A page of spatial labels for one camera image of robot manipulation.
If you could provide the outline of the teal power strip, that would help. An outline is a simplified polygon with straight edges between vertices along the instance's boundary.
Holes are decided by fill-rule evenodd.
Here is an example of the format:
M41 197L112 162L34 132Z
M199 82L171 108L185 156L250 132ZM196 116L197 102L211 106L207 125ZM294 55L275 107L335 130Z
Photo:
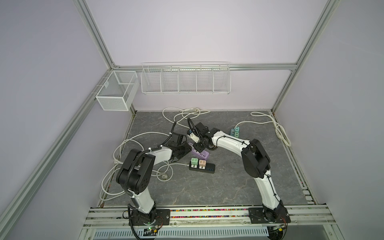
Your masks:
M236 126L233 129L231 129L231 136L233 136L235 138L239 138L239 135L240 135L240 127L239 126Z

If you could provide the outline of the white mesh box basket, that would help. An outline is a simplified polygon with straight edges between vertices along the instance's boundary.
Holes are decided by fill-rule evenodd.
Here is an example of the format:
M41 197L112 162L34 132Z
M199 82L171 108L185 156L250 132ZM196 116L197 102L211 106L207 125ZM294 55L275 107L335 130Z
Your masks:
M140 83L136 71L111 71L96 95L104 111L130 111Z

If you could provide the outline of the purple power strip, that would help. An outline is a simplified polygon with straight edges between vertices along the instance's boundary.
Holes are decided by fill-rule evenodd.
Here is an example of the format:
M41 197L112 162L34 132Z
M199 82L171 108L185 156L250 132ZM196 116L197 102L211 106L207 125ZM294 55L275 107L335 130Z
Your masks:
M198 151L193 147L193 143L188 143L188 144L189 144L189 146L191 147L191 149L192 149L192 153L193 153L194 155L196 155L197 157L199 157L199 158L202 159L202 160L207 160L207 159L208 159L208 157L209 157L209 155L210 155L209 152L203 150L203 151L200 153L200 152L198 152Z

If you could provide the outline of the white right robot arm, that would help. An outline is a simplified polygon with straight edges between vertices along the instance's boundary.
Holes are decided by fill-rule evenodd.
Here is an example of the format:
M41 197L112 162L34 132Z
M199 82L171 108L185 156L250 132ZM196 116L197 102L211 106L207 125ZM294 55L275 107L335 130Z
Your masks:
M259 140L242 140L207 127L203 127L202 131L198 128L188 130L187 136L194 141L193 147L199 153L205 149L224 148L240 156L246 173L255 180L260 191L264 218L270 223L279 220L286 224L291 222L272 180L270 157Z

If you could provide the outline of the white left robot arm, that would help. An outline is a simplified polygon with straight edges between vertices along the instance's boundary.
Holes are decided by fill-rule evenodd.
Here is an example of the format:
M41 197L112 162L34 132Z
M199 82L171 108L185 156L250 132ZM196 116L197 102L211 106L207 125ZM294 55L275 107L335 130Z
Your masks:
M156 203L148 189L154 165L173 159L180 160L191 151L187 143L179 147L160 145L153 149L130 150L117 173L116 182L133 202L133 205L128 205L128 209L132 211L134 224L149 225L157 217Z

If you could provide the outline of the green adapter on black strip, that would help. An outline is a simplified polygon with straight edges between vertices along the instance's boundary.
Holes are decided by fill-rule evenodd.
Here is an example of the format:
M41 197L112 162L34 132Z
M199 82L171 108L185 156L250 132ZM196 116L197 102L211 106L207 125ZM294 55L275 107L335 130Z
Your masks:
M191 167L192 168L197 168L199 165L199 159L197 158L191 158Z

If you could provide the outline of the black power strip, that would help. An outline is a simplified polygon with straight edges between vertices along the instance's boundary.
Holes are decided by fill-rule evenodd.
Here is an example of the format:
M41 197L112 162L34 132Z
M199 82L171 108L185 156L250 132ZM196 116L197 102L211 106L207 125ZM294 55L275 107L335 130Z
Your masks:
M196 168L193 167L191 163L189 164L189 170L195 171L195 172L214 174L215 168L216 168L216 165L212 163L206 163L204 167L197 165Z

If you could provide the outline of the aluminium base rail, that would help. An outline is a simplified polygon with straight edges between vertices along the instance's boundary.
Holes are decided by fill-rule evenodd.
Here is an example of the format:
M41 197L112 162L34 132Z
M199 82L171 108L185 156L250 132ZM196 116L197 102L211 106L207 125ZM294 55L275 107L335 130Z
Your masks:
M326 205L288 206L286 220L268 222L256 206L165 207L154 224L133 221L130 226L125 208L91 209L81 230L80 240L173 240L231 239L269 237L289 239L303 230L319 230L321 238L344 237Z

